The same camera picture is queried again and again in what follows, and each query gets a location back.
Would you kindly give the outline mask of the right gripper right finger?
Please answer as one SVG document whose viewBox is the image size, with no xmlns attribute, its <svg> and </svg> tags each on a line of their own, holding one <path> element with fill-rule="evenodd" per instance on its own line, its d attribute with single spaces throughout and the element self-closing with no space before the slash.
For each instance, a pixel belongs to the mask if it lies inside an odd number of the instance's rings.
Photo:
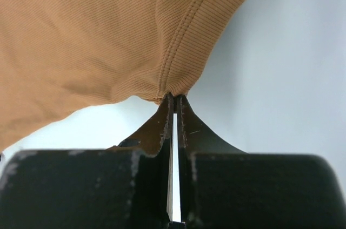
<svg viewBox="0 0 346 229">
<path fill-rule="evenodd" d="M 243 152 L 209 128 L 185 96 L 174 103 L 187 228 L 336 228 L 337 181 L 323 158 Z"/>
</svg>

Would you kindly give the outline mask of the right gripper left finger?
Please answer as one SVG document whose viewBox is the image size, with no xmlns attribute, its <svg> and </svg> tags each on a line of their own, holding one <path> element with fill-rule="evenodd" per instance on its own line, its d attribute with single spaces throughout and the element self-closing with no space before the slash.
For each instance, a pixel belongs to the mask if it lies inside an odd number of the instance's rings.
<svg viewBox="0 0 346 229">
<path fill-rule="evenodd" d="M 1 176 L 1 228 L 168 228 L 174 99 L 118 146 L 25 150 Z"/>
</svg>

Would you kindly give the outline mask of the tan tank top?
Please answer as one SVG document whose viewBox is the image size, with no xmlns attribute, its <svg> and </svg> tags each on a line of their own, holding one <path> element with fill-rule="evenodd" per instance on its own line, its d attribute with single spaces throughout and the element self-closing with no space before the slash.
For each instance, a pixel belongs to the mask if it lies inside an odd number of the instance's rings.
<svg viewBox="0 0 346 229">
<path fill-rule="evenodd" d="M 1 0 L 1 149 L 82 108 L 186 94 L 245 0 Z"/>
</svg>

